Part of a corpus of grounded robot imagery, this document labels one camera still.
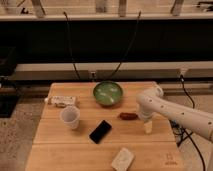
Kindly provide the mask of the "translucent yellowish gripper finger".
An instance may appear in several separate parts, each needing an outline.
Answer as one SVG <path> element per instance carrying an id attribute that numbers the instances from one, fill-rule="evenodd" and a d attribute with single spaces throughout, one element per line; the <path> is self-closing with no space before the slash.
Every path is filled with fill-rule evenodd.
<path id="1" fill-rule="evenodd" d="M 147 121 L 144 123 L 144 130 L 146 134 L 152 133 L 152 121 Z"/>

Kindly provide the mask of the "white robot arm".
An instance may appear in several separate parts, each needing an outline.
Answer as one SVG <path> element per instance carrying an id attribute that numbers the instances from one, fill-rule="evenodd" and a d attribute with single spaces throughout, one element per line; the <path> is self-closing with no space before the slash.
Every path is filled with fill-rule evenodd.
<path id="1" fill-rule="evenodd" d="M 136 97 L 138 117 L 148 122 L 154 113 L 159 113 L 213 142 L 213 114 L 169 102 L 163 99 L 163 95 L 158 85 L 140 92 Z"/>

